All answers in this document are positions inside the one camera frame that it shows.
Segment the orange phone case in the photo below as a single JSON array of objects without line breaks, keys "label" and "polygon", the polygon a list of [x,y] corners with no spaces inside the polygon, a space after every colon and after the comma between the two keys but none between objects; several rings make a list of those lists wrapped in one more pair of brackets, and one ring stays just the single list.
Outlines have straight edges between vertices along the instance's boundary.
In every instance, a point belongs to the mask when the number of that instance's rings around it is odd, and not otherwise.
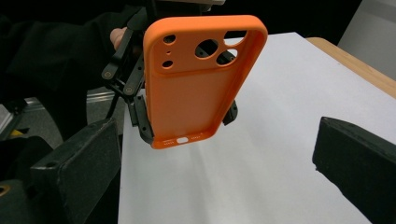
[{"label": "orange phone case", "polygon": [[[228,32],[245,32],[227,45]],[[145,89],[153,148],[174,147],[214,135],[267,40],[250,15],[171,17],[144,35]],[[215,49],[201,51],[210,40]],[[218,60],[236,52],[230,63]]]}]

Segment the white wall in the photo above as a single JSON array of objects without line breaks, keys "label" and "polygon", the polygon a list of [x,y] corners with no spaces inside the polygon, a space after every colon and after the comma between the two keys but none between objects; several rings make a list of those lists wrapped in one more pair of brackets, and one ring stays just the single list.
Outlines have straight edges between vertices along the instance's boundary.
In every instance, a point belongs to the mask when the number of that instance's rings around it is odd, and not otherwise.
[{"label": "white wall", "polygon": [[362,0],[338,47],[396,80],[396,0]]}]

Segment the person's hand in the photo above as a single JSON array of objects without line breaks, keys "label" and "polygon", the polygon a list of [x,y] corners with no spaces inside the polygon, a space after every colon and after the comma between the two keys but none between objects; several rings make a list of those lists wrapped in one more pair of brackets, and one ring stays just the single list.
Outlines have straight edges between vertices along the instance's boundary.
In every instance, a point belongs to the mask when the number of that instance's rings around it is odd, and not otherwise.
[{"label": "person's hand", "polygon": [[120,46],[123,35],[125,34],[126,27],[124,28],[116,28],[110,33],[110,41],[114,46],[114,49],[117,50]]}]

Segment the white table surface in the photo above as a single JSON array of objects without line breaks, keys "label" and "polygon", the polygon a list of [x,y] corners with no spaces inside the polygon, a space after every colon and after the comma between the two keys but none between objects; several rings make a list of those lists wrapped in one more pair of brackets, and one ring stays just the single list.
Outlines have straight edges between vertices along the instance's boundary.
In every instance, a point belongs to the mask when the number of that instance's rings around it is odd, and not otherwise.
[{"label": "white table surface", "polygon": [[125,110],[120,224],[370,223],[312,162],[321,117],[396,144],[396,100],[295,33],[269,35],[211,138],[152,149]]}]

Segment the wooden table edge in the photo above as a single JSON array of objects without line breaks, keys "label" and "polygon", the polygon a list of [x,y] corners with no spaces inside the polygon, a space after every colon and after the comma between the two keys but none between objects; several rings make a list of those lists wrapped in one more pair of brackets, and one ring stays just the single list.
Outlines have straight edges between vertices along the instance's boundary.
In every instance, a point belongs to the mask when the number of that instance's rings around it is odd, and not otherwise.
[{"label": "wooden table edge", "polygon": [[396,99],[396,81],[392,78],[385,76],[370,65],[355,58],[351,54],[338,48],[333,43],[324,38],[308,37],[306,40],[325,53],[329,54],[339,63],[343,64],[345,67],[349,68],[371,84],[378,87],[381,91],[384,91]]}]

